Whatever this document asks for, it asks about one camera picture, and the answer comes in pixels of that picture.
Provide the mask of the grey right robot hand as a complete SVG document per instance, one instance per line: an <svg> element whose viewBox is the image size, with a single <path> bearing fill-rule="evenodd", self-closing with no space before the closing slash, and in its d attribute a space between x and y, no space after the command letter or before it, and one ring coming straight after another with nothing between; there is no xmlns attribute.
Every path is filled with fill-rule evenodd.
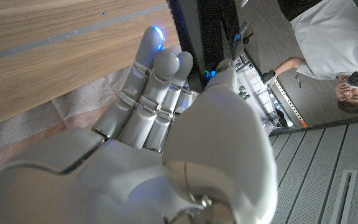
<svg viewBox="0 0 358 224"><path fill-rule="evenodd" d="M163 103L193 66L145 30L119 98L0 168L0 223L269 223L277 168L232 60L179 117ZM169 115L167 134L159 118Z"/></svg>

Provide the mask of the person left gloved hand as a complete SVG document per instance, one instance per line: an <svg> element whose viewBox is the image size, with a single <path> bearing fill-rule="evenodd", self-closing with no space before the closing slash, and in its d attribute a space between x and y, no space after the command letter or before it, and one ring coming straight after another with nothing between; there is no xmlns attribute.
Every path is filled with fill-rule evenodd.
<svg viewBox="0 0 358 224"><path fill-rule="evenodd" d="M274 85L274 82L276 81L278 77L278 74L275 73L273 70L263 73L261 76L261 80L263 84L265 85L266 89L270 90L272 86Z"/></svg>

